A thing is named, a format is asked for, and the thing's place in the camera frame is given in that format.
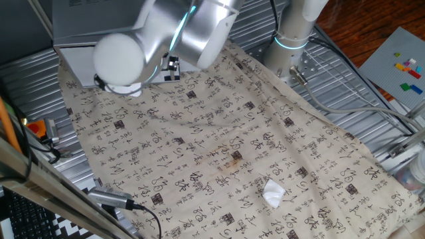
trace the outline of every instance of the keyboard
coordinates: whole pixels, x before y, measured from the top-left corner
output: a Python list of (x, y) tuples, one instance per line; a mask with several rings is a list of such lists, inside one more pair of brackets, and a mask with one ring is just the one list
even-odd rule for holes
[(5, 190), (15, 239), (56, 239), (54, 214), (15, 192)]

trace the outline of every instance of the beige cloth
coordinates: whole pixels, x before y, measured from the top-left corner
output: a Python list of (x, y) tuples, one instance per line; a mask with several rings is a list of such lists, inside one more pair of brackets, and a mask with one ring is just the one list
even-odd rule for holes
[[(103, 187), (131, 193), (164, 238), (386, 238), (422, 200), (350, 133), (228, 42), (215, 63), (138, 98), (81, 89), (62, 95)], [(285, 188), (279, 208), (262, 198)], [(156, 238), (150, 214), (123, 211)]]

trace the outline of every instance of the wooden table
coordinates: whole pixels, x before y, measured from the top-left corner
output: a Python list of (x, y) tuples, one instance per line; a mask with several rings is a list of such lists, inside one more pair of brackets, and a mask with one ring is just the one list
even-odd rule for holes
[(360, 67), (397, 27), (425, 40), (425, 0), (329, 0), (317, 23)]

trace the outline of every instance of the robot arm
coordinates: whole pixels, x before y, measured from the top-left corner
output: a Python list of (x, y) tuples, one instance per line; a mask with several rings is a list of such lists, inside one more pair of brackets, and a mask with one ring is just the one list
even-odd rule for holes
[(328, 0), (291, 0), (282, 10), (278, 35), (264, 55), (264, 65), (280, 78), (289, 78)]
[(164, 56), (207, 68), (218, 56), (243, 0), (147, 0), (131, 31), (102, 38), (94, 49), (97, 75), (127, 86), (156, 77)]

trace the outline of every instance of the white paper tissue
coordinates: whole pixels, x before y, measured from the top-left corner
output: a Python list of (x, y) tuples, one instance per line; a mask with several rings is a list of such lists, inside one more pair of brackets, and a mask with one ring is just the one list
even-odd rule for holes
[(277, 208), (284, 193), (285, 189), (283, 187), (269, 179), (264, 187), (263, 197), (270, 206)]

